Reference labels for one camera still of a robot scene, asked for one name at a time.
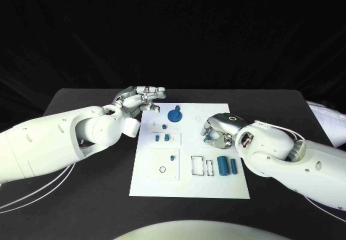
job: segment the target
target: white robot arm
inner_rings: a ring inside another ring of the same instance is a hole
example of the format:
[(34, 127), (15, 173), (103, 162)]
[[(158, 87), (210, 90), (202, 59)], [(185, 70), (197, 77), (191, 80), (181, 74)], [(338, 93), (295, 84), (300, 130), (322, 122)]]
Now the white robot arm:
[[(280, 129), (287, 130), (296, 139)], [(234, 141), (240, 157), (257, 175), (276, 178), (289, 189), (346, 211), (345, 151), (305, 140), (292, 130), (261, 121), (248, 125), (231, 113), (220, 113), (208, 119), (202, 136), (208, 136), (212, 130), (220, 138), (207, 137), (205, 143), (228, 149)]]
[(136, 137), (140, 110), (160, 112), (163, 87), (129, 87), (110, 105), (32, 119), (0, 133), (0, 184), (49, 174), (107, 149), (124, 133)]

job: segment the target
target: gray surface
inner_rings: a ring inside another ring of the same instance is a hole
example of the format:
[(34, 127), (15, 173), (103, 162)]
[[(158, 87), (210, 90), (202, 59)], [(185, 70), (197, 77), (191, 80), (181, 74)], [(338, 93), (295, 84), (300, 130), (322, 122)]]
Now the gray surface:
[[(120, 89), (62, 89), (45, 115), (111, 103)], [(169, 90), (166, 103), (228, 103), (250, 123), (261, 120), (331, 145), (318, 119), (295, 90)], [(292, 239), (345, 239), (345, 223), (331, 217), (273, 178), (244, 166), (251, 199), (129, 196), (137, 138), (123, 136), (81, 161), (67, 182), (38, 203), (0, 215), (0, 239), (111, 240), (132, 230), (173, 220), (247, 225)], [(60, 173), (0, 188), (0, 204), (37, 190)]]

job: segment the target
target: black backdrop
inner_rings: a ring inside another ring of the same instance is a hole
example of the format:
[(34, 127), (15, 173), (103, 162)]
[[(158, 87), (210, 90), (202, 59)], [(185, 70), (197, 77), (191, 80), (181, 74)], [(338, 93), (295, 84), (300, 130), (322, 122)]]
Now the black backdrop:
[(13, 0), (0, 9), (2, 129), (38, 117), (61, 88), (296, 89), (346, 111), (332, 2)]

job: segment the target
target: white fabric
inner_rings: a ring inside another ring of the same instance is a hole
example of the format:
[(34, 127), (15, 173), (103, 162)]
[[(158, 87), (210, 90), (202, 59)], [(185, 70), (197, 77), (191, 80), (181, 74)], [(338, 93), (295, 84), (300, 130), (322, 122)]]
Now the white fabric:
[(308, 101), (308, 104), (333, 147), (338, 148), (346, 143), (346, 114), (342, 114), (339, 111), (312, 101)]

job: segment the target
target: small blue piece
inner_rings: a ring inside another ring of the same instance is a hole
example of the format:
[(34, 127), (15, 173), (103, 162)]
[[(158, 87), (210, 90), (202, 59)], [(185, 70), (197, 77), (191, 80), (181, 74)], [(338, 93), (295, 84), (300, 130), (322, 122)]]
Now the small blue piece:
[(231, 159), (231, 166), (233, 166), (233, 174), (237, 174), (237, 161)]
[(221, 176), (230, 175), (230, 164), (225, 156), (218, 156), (218, 172)]
[(204, 141), (207, 142), (207, 140), (211, 140), (211, 135), (207, 135), (207, 136), (205, 136)]
[(168, 119), (176, 123), (182, 120), (184, 114), (181, 113), (181, 107), (175, 106), (175, 110), (171, 110), (168, 113)]

